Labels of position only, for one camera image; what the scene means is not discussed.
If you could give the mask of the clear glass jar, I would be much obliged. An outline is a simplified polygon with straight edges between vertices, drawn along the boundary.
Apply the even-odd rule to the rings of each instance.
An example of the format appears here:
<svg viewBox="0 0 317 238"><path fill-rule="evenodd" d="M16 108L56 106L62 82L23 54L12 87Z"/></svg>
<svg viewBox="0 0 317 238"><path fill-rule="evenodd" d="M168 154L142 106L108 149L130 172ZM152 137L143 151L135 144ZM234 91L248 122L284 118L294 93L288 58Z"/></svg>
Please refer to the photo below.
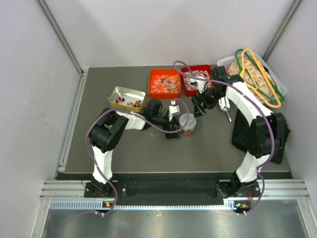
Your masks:
<svg viewBox="0 0 317 238"><path fill-rule="evenodd" d="M193 134L194 130L195 130L195 125L194 126L184 126L179 131L179 134L181 136L190 136Z"/></svg>

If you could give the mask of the metal scoop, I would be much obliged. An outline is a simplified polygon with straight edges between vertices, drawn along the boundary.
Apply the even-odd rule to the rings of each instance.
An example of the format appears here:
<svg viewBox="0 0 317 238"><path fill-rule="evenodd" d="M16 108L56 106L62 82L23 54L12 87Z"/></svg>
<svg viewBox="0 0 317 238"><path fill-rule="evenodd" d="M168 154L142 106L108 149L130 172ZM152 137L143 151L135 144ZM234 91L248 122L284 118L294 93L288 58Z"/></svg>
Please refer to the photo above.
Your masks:
<svg viewBox="0 0 317 238"><path fill-rule="evenodd" d="M232 122L232 119L231 119L231 116L229 114L229 110L230 110L230 102L229 102L229 99L224 96L222 98L219 99L218 101L218 104L219 104L219 107L220 109L225 112L229 122Z"/></svg>

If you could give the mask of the clear jar lid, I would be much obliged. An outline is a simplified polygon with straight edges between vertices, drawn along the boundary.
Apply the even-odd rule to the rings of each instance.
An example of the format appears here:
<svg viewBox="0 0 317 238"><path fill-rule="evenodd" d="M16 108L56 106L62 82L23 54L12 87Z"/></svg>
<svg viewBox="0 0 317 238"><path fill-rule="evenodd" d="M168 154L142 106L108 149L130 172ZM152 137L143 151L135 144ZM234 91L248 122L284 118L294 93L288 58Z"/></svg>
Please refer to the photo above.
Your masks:
<svg viewBox="0 0 317 238"><path fill-rule="evenodd" d="M184 113L179 117L179 124L184 129L193 129L196 123L197 120L193 114Z"/></svg>

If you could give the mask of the gold candy tin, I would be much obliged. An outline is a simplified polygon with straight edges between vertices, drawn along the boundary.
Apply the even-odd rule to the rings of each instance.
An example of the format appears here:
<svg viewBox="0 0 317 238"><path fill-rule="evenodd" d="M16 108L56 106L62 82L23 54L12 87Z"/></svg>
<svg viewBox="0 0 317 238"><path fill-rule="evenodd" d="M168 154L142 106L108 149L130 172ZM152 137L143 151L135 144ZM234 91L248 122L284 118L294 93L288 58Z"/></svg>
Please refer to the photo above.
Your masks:
<svg viewBox="0 0 317 238"><path fill-rule="evenodd" d="M140 112L146 101L143 91L116 86L108 99L112 107Z"/></svg>

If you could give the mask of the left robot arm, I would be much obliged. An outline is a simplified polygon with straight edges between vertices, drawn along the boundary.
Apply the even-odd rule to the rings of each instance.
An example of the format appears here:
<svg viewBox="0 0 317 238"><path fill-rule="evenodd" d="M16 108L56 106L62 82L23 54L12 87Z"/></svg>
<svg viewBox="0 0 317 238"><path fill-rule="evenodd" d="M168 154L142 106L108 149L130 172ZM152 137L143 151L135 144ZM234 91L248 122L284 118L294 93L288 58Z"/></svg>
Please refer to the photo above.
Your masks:
<svg viewBox="0 0 317 238"><path fill-rule="evenodd" d="M147 130L154 127L165 134L166 139L179 138L181 126L176 117L180 115L180 107L174 100L162 111L162 102L150 99L140 113L125 112L121 109L105 108L102 114L88 129L85 145L91 146L94 171L86 190L99 196L108 196L114 191L110 183L112 178L111 162L114 148L126 130Z"/></svg>

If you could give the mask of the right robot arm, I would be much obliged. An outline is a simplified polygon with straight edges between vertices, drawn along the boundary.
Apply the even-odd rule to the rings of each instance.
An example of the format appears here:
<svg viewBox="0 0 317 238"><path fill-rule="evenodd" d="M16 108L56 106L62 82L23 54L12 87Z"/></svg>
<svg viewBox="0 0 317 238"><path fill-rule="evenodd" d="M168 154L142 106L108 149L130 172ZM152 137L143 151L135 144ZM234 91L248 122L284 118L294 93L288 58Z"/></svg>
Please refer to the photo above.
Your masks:
<svg viewBox="0 0 317 238"><path fill-rule="evenodd" d="M238 109L231 142L246 155L229 183L216 184L219 196L228 198L253 192L258 172L264 163L282 163L284 147L290 133L284 115L274 113L264 106L240 75L227 75L223 66L212 70L212 78L215 80L212 87L208 86L209 81L205 76L196 76L192 71L189 75L191 84L199 90L191 98L195 117L205 115L206 109L213 109L224 97Z"/></svg>

